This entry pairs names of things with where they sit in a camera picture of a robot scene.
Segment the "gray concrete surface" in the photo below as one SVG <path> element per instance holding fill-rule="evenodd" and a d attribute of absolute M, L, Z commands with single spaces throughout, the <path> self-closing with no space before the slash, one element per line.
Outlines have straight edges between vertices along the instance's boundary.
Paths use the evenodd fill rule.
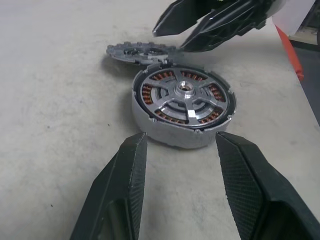
<path fill-rule="evenodd" d="M 107 45 L 152 40 L 171 0 L 2 0 L 0 238 L 68 239 L 92 181 L 139 130 L 130 89 L 138 69 Z M 155 39 L 179 45 L 181 36 Z M 320 128 L 269 22 L 214 51 L 188 54 L 234 89 L 228 131 L 258 144 L 320 219 Z M 141 240 L 240 239 L 217 147 L 149 142 Z"/>

